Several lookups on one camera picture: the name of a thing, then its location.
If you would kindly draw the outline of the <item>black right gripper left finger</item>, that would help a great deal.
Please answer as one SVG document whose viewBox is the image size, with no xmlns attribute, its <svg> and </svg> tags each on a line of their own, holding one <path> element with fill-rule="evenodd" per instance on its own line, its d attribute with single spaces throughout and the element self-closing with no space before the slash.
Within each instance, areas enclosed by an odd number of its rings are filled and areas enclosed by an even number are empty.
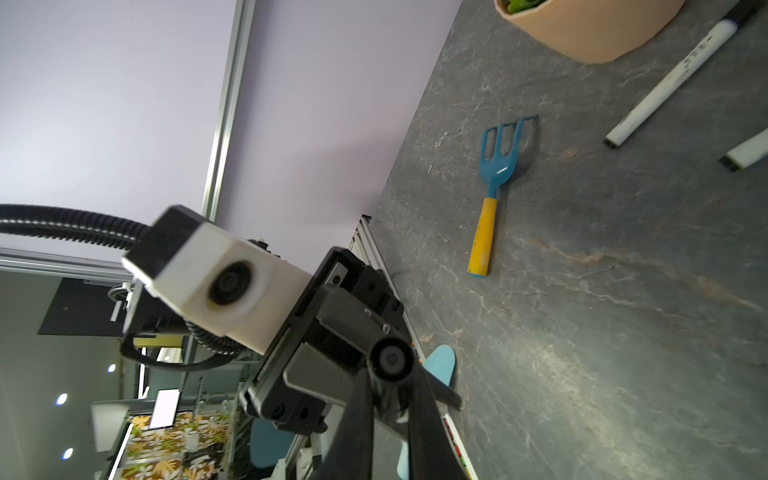
<svg viewBox="0 0 768 480">
<path fill-rule="evenodd" d="M 353 382 L 336 435 L 326 458 L 312 474 L 312 480 L 370 479 L 373 464 L 374 402 L 367 369 Z"/>
</svg>

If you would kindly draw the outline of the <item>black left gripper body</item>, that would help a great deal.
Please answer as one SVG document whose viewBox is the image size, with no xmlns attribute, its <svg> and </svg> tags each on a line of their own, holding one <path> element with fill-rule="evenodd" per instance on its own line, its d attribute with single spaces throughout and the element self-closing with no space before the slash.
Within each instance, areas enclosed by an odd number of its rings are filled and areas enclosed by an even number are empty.
<svg viewBox="0 0 768 480">
<path fill-rule="evenodd" d="M 315 319 L 332 287 L 351 294 L 378 315 L 378 325 L 387 324 L 403 337 L 408 336 L 403 304 L 384 274 L 350 250 L 333 247 L 278 330 L 262 364 L 240 392 L 240 405 L 246 414 L 293 434 L 311 435 L 327 430 L 325 417 L 329 403 L 287 386 L 283 371 L 303 343 L 341 367 L 354 369 L 362 365 L 361 352 Z"/>
</svg>

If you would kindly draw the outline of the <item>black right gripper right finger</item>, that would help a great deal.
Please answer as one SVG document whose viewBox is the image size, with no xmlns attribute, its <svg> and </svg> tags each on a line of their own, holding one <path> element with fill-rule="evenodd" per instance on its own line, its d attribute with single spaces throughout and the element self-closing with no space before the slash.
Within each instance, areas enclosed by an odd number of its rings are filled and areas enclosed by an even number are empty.
<svg viewBox="0 0 768 480">
<path fill-rule="evenodd" d="M 410 479 L 467 479 L 440 416 L 426 372 L 419 363 L 412 372 L 408 443 Z"/>
</svg>

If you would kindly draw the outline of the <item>white marker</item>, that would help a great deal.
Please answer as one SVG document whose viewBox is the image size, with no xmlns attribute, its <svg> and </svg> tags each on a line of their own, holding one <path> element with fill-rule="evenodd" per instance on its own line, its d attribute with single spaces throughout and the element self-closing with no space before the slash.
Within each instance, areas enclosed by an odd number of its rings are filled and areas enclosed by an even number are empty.
<svg viewBox="0 0 768 480">
<path fill-rule="evenodd" d="M 693 74 L 745 26 L 766 1 L 738 1 L 698 44 L 604 137 L 611 149 L 623 145 Z"/>
<path fill-rule="evenodd" d="M 383 337 L 368 353 L 367 366 L 374 379 L 387 383 L 407 380 L 414 369 L 415 357 L 409 343 L 397 337 Z"/>
<path fill-rule="evenodd" d="M 748 168 L 767 156 L 768 129 L 761 131 L 729 150 L 719 163 L 731 172 Z"/>
</svg>

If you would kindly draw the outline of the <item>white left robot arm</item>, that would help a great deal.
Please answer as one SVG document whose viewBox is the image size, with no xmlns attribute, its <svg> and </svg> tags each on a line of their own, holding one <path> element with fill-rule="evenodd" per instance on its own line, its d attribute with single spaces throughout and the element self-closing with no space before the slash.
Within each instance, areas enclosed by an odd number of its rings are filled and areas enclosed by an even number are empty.
<svg viewBox="0 0 768 480">
<path fill-rule="evenodd" d="M 119 249 L 124 268 L 188 326 L 222 342 L 214 364 L 258 354 L 241 395 L 250 415 L 322 432 L 330 404 L 368 408 L 395 432 L 431 431 L 460 396 L 418 362 L 381 272 L 334 247 L 307 273 L 176 205 L 153 224 L 76 209 L 5 204 L 5 234 Z"/>
</svg>

